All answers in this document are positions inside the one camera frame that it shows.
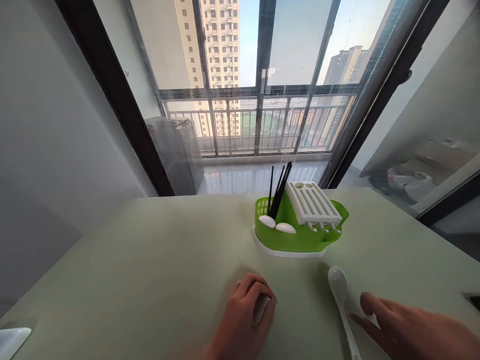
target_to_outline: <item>holder base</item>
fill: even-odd
[[[314,259],[314,258],[321,258],[327,252],[328,247],[323,249],[322,251],[317,252],[291,252],[291,251],[280,251],[280,250],[272,250],[269,247],[266,247],[262,244],[257,236],[255,231],[255,225],[251,229],[251,236],[253,237],[253,241],[255,244],[262,250],[265,254],[276,256],[279,258],[292,258],[292,259]]]

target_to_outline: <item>table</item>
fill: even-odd
[[[81,239],[0,320],[28,326],[23,359],[195,359],[246,272],[278,298],[261,359],[347,359],[327,282],[330,266],[362,291],[442,312],[480,336],[462,292],[480,291],[476,262],[368,188],[328,190],[350,212],[321,259],[268,256],[252,240],[262,194],[144,198]],[[387,359],[352,324],[362,358]]]

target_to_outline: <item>spoon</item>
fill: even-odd
[[[361,360],[359,348],[355,342],[354,335],[350,329],[347,316],[345,315],[345,299],[347,298],[347,278],[341,268],[332,266],[328,270],[328,283],[330,284],[330,290],[333,294],[333,298],[336,302],[336,307],[340,313],[341,322],[345,329],[348,345],[350,346],[351,358],[353,360]]]

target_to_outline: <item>glass door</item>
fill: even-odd
[[[86,14],[57,3],[78,22]],[[272,165],[276,182],[288,161],[291,180],[320,182],[427,1],[93,3],[97,17],[84,20],[101,21],[102,51],[114,51],[134,98],[139,116],[120,117],[139,157],[154,152],[175,195],[207,195],[267,191]],[[76,26],[79,44],[96,41]]]

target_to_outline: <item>floor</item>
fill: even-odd
[[[327,161],[296,161],[291,169],[292,181],[313,181],[318,183],[327,166]],[[251,163],[222,166],[205,166],[199,195],[260,193],[270,189],[270,176],[277,184],[282,172],[280,163]],[[358,177],[350,169],[339,187],[372,187],[368,180]]]

